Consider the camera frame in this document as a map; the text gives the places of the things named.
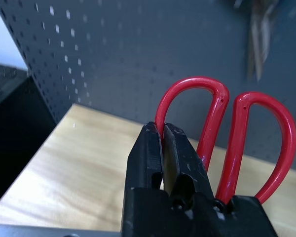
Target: hanging tool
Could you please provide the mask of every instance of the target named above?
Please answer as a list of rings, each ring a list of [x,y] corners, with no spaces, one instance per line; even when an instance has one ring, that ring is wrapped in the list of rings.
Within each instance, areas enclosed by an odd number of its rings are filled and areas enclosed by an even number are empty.
[[[248,79],[252,78],[254,74],[257,81],[262,77],[263,64],[270,51],[273,12],[278,3],[279,0],[252,1],[248,35]]]
[[[164,123],[172,100],[191,88],[203,88],[213,100],[195,151],[184,132]],[[220,184],[214,197],[206,174],[218,129],[229,101],[221,82],[187,78],[162,97],[155,122],[144,125],[127,162],[122,236],[277,236],[261,203],[278,188],[296,152],[296,125],[279,101],[260,92],[236,97]],[[266,184],[255,197],[235,196],[251,105],[271,110],[280,123],[282,149]],[[160,190],[161,180],[164,190]]]

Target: wooden table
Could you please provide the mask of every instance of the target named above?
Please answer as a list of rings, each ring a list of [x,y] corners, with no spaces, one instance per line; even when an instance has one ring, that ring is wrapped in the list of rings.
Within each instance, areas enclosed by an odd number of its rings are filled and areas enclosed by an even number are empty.
[[[127,157],[141,127],[72,106],[0,200],[0,223],[119,231]],[[214,191],[224,154],[214,149],[208,173]],[[244,156],[237,194],[254,195],[273,168]],[[296,237],[296,171],[263,207],[279,236]]]

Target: metal surface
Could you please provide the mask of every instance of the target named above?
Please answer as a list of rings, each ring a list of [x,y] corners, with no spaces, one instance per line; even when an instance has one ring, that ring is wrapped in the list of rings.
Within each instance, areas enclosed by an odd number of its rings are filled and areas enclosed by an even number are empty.
[[[120,237],[118,232],[0,225],[0,237]]]
[[[171,84],[194,75],[221,80],[231,100],[257,90],[296,119],[296,0],[278,7],[259,83],[246,80],[250,8],[225,0],[0,0],[0,14],[55,121],[74,102],[127,119],[153,120]],[[167,121],[198,139],[211,96],[183,92]],[[252,108],[245,153],[275,162],[281,134],[274,116]],[[231,105],[216,145],[227,146]]]

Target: pegboard hole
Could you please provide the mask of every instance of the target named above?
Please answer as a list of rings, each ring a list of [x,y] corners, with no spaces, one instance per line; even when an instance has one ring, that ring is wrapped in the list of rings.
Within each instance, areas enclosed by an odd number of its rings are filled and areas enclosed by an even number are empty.
[[[104,27],[104,19],[103,18],[101,18],[100,24],[101,24],[102,27]]]
[[[14,34],[14,30],[11,25],[9,25],[9,29],[10,29],[11,33]]]
[[[55,25],[55,30],[59,34],[59,31],[60,31],[59,25]]]
[[[16,44],[17,44],[19,47],[21,47],[21,44],[20,44],[20,42],[19,42],[18,39],[16,40]]]
[[[118,24],[117,24],[117,28],[118,28],[118,30],[122,30],[123,29],[123,23],[121,23],[121,22],[119,22]]]
[[[37,3],[34,3],[34,10],[35,10],[36,12],[38,12],[38,4],[37,4]]]
[[[88,22],[88,16],[86,14],[84,14],[82,16],[82,20],[83,20],[84,23],[87,23]]]
[[[4,10],[2,8],[0,8],[0,11],[1,11],[2,16],[6,19]]]
[[[87,33],[87,34],[86,34],[86,38],[87,38],[87,41],[90,41],[90,40],[91,40],[91,35],[90,35],[90,33]]]
[[[70,16],[70,11],[69,10],[66,10],[66,17],[67,17],[68,20],[70,20],[71,16]]]
[[[53,8],[53,6],[50,6],[49,7],[49,12],[50,12],[50,14],[53,16],[54,15],[54,8]]]
[[[105,36],[102,38],[102,44],[107,45],[107,38]]]

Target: red scissors handle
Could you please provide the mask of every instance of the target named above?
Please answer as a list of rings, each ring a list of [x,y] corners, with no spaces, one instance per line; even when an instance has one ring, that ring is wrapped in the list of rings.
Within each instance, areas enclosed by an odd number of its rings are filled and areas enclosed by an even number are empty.
[[[213,94],[213,100],[196,150],[205,169],[208,170],[218,129],[229,101],[229,91],[224,84],[206,77],[178,81],[162,97],[157,109],[155,124],[162,139],[165,117],[172,100],[182,91],[191,88],[204,88]],[[279,121],[282,131],[282,148],[278,162],[266,184],[256,194],[261,203],[264,203],[281,184],[296,153],[295,121],[284,105],[273,97],[260,92],[246,92],[237,96],[233,105],[232,125],[222,176],[216,193],[216,198],[225,203],[229,202],[235,194],[246,140],[249,110],[253,104],[260,104],[271,110]]]
[[[227,203],[235,194],[243,155],[249,110],[259,104],[274,113],[282,131],[282,148],[277,164],[256,198],[264,203],[278,188],[290,170],[296,153],[296,125],[288,109],[273,97],[261,92],[246,92],[236,97],[226,157],[216,198]]]
[[[213,100],[196,149],[196,152],[203,161],[207,171],[218,134],[218,129],[221,125],[222,117],[229,102],[229,91],[224,84],[218,80],[207,77],[186,78],[176,82],[162,97],[156,112],[155,124],[162,140],[164,121],[171,102],[178,94],[191,88],[203,88],[213,94]]]

